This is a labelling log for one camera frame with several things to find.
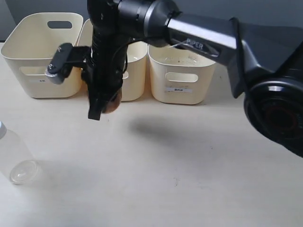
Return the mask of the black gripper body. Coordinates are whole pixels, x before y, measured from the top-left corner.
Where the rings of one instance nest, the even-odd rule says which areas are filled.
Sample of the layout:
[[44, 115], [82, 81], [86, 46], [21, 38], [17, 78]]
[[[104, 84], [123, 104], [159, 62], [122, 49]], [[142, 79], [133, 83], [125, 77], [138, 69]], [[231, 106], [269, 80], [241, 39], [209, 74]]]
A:
[[115, 95], [122, 87], [125, 70], [125, 45], [101, 44], [83, 46], [82, 79], [89, 95]]

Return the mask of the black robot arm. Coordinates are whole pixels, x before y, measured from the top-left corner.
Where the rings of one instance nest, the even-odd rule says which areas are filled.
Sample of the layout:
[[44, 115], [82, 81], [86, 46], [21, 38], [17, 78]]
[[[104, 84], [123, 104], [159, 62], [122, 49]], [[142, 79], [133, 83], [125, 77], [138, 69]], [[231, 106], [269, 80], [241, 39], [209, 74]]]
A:
[[84, 71], [88, 117], [119, 105], [127, 47], [142, 41], [189, 50], [227, 68], [233, 97], [245, 95], [251, 125], [303, 155], [303, 31], [182, 13], [171, 0], [89, 0], [92, 46]]

